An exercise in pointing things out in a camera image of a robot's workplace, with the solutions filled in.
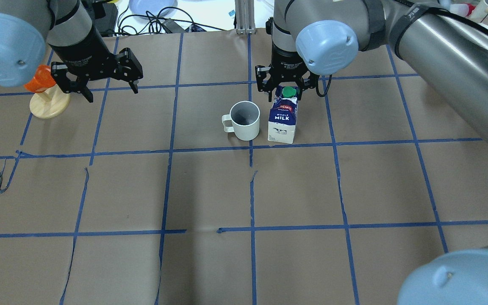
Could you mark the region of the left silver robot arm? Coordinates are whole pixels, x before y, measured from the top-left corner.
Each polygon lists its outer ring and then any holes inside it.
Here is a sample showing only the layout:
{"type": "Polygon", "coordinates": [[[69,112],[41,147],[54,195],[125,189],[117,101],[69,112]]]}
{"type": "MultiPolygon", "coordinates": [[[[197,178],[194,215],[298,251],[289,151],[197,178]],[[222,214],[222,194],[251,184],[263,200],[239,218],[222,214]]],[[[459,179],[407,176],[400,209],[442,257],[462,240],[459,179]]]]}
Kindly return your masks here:
{"type": "Polygon", "coordinates": [[[129,48],[114,54],[79,0],[0,0],[0,86],[33,79],[46,46],[60,58],[50,74],[64,93],[94,101],[89,81],[125,81],[138,93],[143,68],[129,48]]]}

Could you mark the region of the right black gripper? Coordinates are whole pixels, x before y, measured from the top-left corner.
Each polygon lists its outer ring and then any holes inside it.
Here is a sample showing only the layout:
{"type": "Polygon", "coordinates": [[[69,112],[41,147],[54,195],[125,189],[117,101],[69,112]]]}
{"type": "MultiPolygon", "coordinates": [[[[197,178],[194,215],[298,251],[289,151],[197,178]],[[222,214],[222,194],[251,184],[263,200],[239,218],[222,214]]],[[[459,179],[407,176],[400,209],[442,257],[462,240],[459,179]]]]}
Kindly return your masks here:
{"type": "Polygon", "coordinates": [[[304,79],[309,72],[306,64],[296,51],[286,51],[272,43],[271,62],[268,66],[256,66],[256,86],[259,92],[267,93],[267,101],[272,102],[272,91],[281,83],[296,83],[297,99],[302,99],[302,94],[307,89],[317,87],[317,75],[310,72],[308,78],[304,79]]]}

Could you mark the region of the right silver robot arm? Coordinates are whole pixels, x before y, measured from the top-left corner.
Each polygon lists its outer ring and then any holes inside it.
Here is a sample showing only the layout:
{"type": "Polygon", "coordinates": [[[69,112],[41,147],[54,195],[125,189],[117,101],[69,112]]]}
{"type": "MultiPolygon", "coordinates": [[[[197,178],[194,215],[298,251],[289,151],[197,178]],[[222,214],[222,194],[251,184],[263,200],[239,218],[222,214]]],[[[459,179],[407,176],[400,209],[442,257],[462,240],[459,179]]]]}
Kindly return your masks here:
{"type": "MultiPolygon", "coordinates": [[[[384,44],[407,62],[488,143],[488,29],[438,0],[275,0],[266,23],[271,63],[259,92],[293,82],[317,87],[358,51],[384,44]]],[[[450,252],[403,282],[399,305],[488,305],[488,247],[450,252]]]]}

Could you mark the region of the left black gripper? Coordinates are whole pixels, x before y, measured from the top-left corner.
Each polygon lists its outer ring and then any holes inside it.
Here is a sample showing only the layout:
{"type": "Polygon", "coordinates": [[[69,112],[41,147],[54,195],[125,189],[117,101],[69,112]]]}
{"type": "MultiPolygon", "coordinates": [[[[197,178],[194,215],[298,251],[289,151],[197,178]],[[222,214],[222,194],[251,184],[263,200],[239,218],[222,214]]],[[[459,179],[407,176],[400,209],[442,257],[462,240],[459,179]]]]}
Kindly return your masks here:
{"type": "Polygon", "coordinates": [[[87,87],[89,80],[114,78],[127,82],[133,93],[138,94],[143,67],[130,48],[123,48],[116,56],[99,32],[89,32],[78,43],[52,45],[52,49],[60,58],[58,63],[52,63],[52,78],[63,93],[78,93],[93,103],[93,94],[87,87]]]}

